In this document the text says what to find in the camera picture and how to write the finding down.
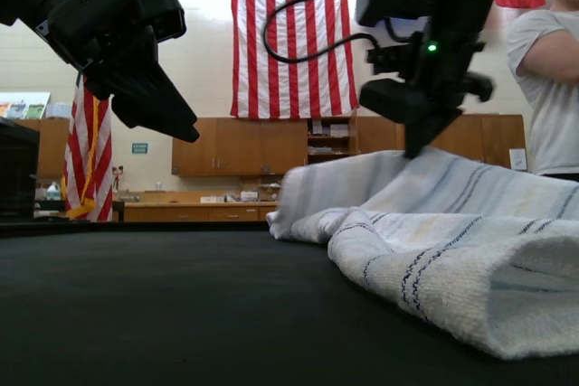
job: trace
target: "person's arm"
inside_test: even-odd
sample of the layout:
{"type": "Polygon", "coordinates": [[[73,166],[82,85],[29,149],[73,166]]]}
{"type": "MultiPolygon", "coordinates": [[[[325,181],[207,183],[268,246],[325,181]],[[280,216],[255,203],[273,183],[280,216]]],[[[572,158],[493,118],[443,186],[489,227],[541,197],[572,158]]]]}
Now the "person's arm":
{"type": "Polygon", "coordinates": [[[516,78],[536,74],[579,84],[579,41],[547,10],[518,17],[508,29],[508,67],[516,78]]]}
{"type": "Polygon", "coordinates": [[[529,72],[579,85],[579,41],[565,30],[538,38],[517,68],[518,75],[529,72]]]}

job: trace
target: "black tabletop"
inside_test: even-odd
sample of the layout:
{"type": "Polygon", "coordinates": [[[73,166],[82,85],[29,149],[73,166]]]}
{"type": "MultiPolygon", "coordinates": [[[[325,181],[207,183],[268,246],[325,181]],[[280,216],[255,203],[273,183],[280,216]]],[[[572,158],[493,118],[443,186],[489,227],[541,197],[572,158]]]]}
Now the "black tabletop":
{"type": "Polygon", "coordinates": [[[576,385],[579,357],[501,362],[267,231],[0,240],[3,385],[576,385]]]}

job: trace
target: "black monitor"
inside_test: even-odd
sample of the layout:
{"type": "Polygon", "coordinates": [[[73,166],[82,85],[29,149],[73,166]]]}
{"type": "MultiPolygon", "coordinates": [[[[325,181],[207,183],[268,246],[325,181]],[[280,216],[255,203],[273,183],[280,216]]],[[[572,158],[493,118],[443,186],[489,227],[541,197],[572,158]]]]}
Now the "black monitor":
{"type": "Polygon", "coordinates": [[[0,222],[31,221],[40,133],[0,117],[0,222]]]}

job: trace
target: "black cable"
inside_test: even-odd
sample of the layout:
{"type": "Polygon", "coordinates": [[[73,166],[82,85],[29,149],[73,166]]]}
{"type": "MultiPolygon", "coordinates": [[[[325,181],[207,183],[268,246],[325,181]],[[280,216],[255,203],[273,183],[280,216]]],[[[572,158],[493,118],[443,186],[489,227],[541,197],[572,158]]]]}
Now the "black cable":
{"type": "Polygon", "coordinates": [[[410,36],[398,36],[396,34],[396,32],[394,31],[394,28],[392,27],[392,20],[390,19],[390,17],[386,17],[384,19],[385,23],[386,23],[386,31],[388,31],[388,34],[390,35],[390,38],[393,39],[393,41],[395,42],[409,42],[410,41],[410,36]]]}
{"type": "Polygon", "coordinates": [[[316,59],[319,56],[322,56],[328,52],[331,52],[332,50],[335,50],[336,47],[339,47],[342,44],[346,44],[347,42],[354,41],[354,40],[368,40],[369,42],[372,43],[372,45],[374,45],[375,49],[380,50],[380,44],[378,44],[378,41],[376,40],[376,38],[374,36],[370,35],[369,33],[354,33],[353,35],[350,35],[347,38],[344,38],[338,42],[333,43],[332,45],[328,46],[327,48],[325,48],[321,52],[313,53],[313,54],[310,54],[308,56],[304,56],[302,58],[286,58],[284,56],[277,54],[271,48],[270,42],[268,41],[268,27],[270,26],[270,24],[273,21],[273,19],[275,18],[275,16],[277,14],[279,14],[281,11],[283,11],[284,9],[290,8],[295,4],[299,4],[301,2],[307,2],[307,1],[309,1],[309,0],[292,0],[291,2],[287,2],[285,5],[282,5],[279,8],[277,8],[268,17],[267,21],[265,22],[265,25],[263,26],[263,30],[261,31],[261,38],[263,39],[263,45],[265,46],[265,50],[268,52],[268,54],[273,59],[275,59],[276,61],[279,61],[279,62],[284,62],[284,63],[301,63],[301,62],[311,61],[312,59],[316,59]]]}

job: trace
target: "white towel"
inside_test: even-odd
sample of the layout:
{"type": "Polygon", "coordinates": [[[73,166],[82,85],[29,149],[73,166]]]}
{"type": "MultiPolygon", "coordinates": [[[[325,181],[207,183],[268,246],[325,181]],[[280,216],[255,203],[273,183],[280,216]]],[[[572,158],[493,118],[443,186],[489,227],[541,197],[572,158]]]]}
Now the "white towel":
{"type": "Polygon", "coordinates": [[[579,184],[435,148],[294,169],[276,239],[502,359],[579,351],[579,184]]]}

